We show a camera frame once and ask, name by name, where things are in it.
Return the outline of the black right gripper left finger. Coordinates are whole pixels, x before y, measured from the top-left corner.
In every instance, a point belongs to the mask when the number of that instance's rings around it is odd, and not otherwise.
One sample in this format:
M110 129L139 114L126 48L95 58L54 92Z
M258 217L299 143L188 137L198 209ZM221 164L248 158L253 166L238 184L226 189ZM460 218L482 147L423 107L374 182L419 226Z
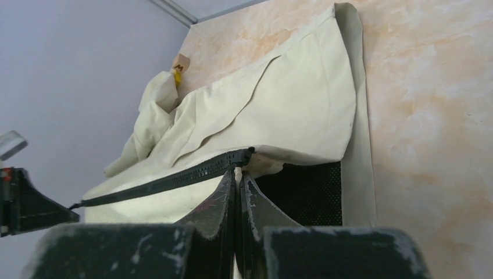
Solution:
M67 224L50 229L22 278L232 278L235 174L174 224Z

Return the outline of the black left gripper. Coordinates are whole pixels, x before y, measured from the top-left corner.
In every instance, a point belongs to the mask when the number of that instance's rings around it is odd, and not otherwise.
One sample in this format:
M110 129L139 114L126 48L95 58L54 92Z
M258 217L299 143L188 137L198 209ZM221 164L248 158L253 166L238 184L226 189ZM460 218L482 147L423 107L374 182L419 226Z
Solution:
M1 237L79 221L79 214L40 193L27 170L1 169Z

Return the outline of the beige zip jacket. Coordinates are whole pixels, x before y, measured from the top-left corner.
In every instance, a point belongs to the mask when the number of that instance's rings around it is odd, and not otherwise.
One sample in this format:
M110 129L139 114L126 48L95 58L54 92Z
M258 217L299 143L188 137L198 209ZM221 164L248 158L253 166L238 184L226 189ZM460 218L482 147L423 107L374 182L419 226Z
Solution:
M341 163L342 223L375 226L363 27L336 3L259 61L178 99L171 73L147 85L134 131L106 181L82 200L86 223L174 223L217 187L223 161L254 148L254 177L285 164Z

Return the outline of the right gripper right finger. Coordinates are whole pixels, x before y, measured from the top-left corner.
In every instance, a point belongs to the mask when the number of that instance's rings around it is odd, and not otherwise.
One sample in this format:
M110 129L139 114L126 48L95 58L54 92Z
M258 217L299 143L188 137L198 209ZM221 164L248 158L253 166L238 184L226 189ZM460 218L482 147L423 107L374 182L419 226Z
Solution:
M430 278L420 249L393 228L305 227L243 172L238 203L242 278Z

